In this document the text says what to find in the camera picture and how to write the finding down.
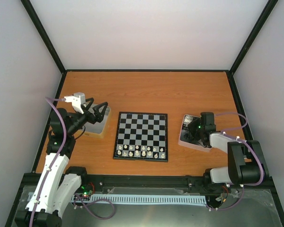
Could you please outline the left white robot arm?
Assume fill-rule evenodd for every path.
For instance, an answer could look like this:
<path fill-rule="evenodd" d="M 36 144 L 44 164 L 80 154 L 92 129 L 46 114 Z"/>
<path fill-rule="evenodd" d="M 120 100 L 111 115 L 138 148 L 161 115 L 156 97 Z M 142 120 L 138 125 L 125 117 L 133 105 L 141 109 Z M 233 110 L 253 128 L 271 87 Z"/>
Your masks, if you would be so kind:
<path fill-rule="evenodd" d="M 52 130 L 48 134 L 45 164 L 30 201 L 24 210 L 16 212 L 15 223 L 18 227 L 60 227 L 73 194 L 89 185 L 86 168 L 67 168 L 67 164 L 76 143 L 75 133 L 86 123 L 102 122 L 108 103 L 93 107 L 94 99 L 86 99 L 83 93 L 65 96 L 61 100 L 70 103 L 74 112 L 56 108 L 53 104 L 55 100 L 46 98 L 52 107 Z"/>

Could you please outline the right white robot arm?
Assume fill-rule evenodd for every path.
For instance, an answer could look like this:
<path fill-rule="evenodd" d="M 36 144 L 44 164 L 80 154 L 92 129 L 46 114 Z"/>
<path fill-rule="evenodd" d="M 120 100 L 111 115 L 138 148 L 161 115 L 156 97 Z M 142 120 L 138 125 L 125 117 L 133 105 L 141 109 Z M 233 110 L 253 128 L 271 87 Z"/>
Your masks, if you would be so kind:
<path fill-rule="evenodd" d="M 202 112 L 187 125 L 193 142 L 203 148 L 217 148 L 227 154 L 227 166 L 207 169 L 204 177 L 208 183 L 225 183 L 239 186 L 258 186 L 269 179 L 270 174 L 259 141 L 232 136 L 230 129 L 218 131 L 212 112 Z"/>

